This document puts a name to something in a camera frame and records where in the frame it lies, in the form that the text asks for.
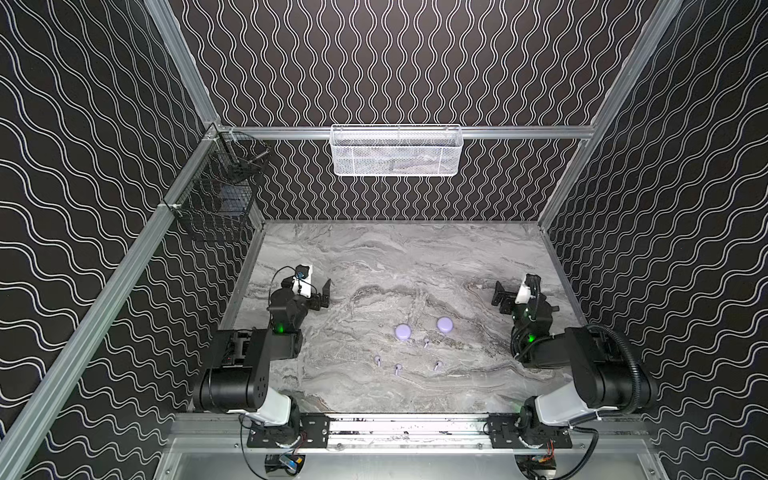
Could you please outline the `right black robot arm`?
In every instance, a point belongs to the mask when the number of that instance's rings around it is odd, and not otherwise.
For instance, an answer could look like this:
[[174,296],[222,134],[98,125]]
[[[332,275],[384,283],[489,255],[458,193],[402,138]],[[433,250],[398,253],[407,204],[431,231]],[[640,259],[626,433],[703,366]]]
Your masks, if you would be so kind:
[[574,426],[655,404],[658,384],[624,334],[602,324],[551,332],[558,308],[543,293],[540,276],[528,274],[515,292],[497,282],[491,305],[512,319],[513,359],[529,369],[571,372],[569,383],[526,401],[522,429]]

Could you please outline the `purple earbud charging case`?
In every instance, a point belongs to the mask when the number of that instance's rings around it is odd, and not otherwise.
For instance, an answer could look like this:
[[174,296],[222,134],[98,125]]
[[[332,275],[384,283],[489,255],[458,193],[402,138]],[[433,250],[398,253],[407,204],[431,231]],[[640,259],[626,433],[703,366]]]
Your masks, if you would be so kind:
[[399,341],[407,341],[411,338],[412,329],[407,324],[399,324],[395,327],[394,335]]

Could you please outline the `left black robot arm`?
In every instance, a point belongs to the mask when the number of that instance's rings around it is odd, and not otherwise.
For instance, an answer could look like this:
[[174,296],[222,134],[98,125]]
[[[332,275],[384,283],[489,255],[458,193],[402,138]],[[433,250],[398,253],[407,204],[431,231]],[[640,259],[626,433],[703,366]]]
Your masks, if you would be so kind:
[[268,298],[265,328],[218,331],[195,381],[193,408],[241,414],[265,427],[291,425],[295,402],[269,386],[270,366],[298,357],[302,324],[309,312],[330,306],[331,287],[330,280],[317,289],[298,276],[288,277]]

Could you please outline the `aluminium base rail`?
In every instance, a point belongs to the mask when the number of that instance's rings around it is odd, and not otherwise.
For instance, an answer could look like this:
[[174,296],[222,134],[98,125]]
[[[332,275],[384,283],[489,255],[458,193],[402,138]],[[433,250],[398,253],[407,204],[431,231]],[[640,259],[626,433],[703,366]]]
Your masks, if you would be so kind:
[[235,415],[192,413],[176,420],[168,449],[174,453],[581,453],[590,442],[590,429],[598,431],[603,451],[642,451],[649,444],[637,417],[588,422],[580,431],[545,427],[522,433],[517,415],[511,413],[305,413],[296,433],[278,440],[274,427],[253,426]]

